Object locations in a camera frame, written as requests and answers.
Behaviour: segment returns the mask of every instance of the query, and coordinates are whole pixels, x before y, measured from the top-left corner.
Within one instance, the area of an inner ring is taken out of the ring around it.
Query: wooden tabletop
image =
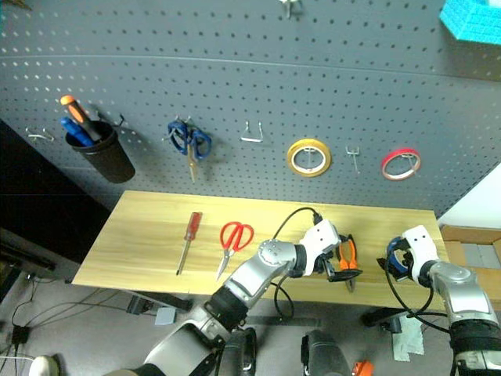
[[[273,236],[293,210],[305,205],[329,219],[339,233],[353,234],[363,273],[356,279],[354,293],[347,291],[344,282],[329,283],[325,274],[289,279],[283,286],[295,301],[399,307],[376,258],[384,257],[391,239],[417,225],[427,228],[439,257],[448,260],[432,211],[125,191],[73,283],[210,295],[241,262],[257,251],[263,240]],[[186,225],[194,211],[204,215],[182,275],[176,276]],[[253,226],[254,239],[230,259],[222,278],[216,282],[216,269],[222,257],[219,231],[230,221]],[[311,226],[311,212],[300,212],[285,225],[279,239],[297,243]],[[339,268],[335,259],[333,264],[335,269]],[[426,301],[427,289],[413,282],[398,283],[397,289],[413,308]],[[265,297],[272,297],[271,291]],[[435,298],[431,307],[443,309],[439,298]]]

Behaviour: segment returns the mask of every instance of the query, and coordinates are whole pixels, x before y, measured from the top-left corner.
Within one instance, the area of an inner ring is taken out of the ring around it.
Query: blue screwdriver handle
[[[70,133],[75,139],[82,144],[82,146],[92,146],[94,141],[89,137],[88,133],[77,123],[69,117],[61,119],[61,125]]]

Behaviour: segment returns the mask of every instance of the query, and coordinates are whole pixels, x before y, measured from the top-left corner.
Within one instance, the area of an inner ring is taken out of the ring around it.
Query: pliers
[[[357,263],[357,247],[351,234],[349,234],[347,237],[340,235],[340,239],[341,244],[339,244],[339,247],[336,248],[336,256],[337,260],[339,260],[339,267],[341,269],[341,272],[344,272],[345,270],[349,272],[358,272],[354,273],[354,276],[352,278],[345,281],[348,291],[353,292],[355,290],[355,277],[362,272],[361,270],[359,270],[359,264]],[[348,243],[350,246],[349,261],[343,255],[343,243]]]

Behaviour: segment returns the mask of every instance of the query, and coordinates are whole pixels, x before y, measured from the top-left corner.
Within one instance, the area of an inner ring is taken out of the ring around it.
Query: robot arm
[[[412,256],[409,277],[442,297],[460,375],[501,374],[499,322],[475,273],[441,261],[424,226],[405,231],[396,248]]]
[[[311,275],[317,259],[324,265],[332,250],[341,243],[335,227],[327,219],[309,229],[299,244],[276,239],[259,245],[258,252],[239,266],[209,301],[192,310],[189,317],[160,342],[147,356],[145,366],[159,375],[209,374],[216,351],[233,329],[280,275]]]

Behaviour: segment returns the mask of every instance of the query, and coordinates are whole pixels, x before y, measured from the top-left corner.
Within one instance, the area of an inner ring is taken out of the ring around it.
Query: red tape roll
[[[386,167],[388,163],[393,161],[395,158],[404,156],[413,156],[416,158],[416,162],[409,170],[402,172],[401,174],[396,174],[396,175],[388,174],[386,172]],[[420,169],[420,167],[421,167],[421,156],[417,150],[411,147],[403,147],[402,149],[392,151],[391,153],[389,153],[389,155],[384,157],[383,161],[381,162],[381,172],[383,173],[383,176],[388,180],[394,180],[394,181],[410,178],[412,175],[416,173],[417,170]]]

